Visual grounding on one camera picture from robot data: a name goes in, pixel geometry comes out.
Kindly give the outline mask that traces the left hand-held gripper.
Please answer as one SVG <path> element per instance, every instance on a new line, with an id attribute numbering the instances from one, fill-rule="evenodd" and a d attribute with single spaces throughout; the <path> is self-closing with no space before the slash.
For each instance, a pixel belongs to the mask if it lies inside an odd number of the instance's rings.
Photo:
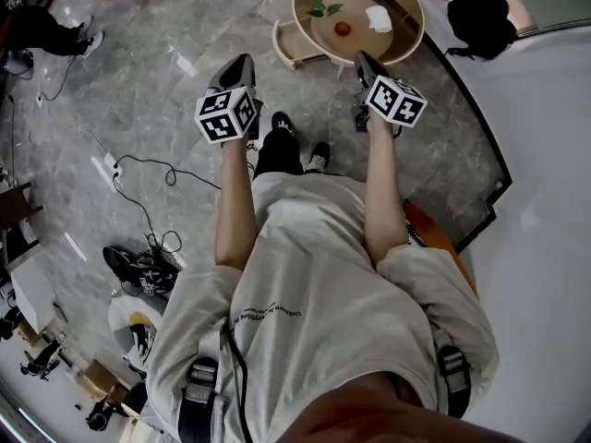
<path id="1" fill-rule="evenodd" d="M 196 125 L 210 145 L 259 138 L 262 102 L 250 88 L 255 85 L 255 65 L 250 54 L 236 56 L 212 76 L 211 90 L 198 98 L 194 115 Z"/>

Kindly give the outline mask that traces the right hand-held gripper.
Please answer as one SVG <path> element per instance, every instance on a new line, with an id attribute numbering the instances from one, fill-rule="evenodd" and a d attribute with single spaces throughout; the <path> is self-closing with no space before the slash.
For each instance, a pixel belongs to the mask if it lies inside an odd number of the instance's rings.
<path id="1" fill-rule="evenodd" d="M 367 131 L 369 111 L 397 126 L 413 127 L 428 101 L 412 86 L 389 78 L 386 67 L 365 51 L 354 58 L 356 77 L 362 90 L 355 95 L 353 123 L 357 132 Z"/>

